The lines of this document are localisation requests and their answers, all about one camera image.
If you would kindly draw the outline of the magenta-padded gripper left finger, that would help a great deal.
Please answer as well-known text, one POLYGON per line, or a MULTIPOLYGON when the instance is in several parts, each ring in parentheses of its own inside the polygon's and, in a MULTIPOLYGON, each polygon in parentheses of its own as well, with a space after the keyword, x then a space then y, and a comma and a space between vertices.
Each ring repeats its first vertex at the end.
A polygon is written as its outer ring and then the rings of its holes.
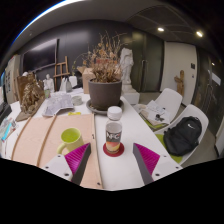
POLYGON ((43 170, 80 185, 91 154, 91 144, 84 144, 66 155, 57 154, 43 170))

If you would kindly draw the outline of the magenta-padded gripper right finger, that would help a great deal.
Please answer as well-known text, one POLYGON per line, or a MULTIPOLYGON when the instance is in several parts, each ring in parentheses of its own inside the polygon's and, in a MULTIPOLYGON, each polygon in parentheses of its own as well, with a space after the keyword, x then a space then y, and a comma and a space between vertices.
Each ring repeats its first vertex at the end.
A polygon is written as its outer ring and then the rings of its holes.
POLYGON ((145 185, 182 169, 169 155, 159 155, 137 143, 133 144, 133 154, 145 185))

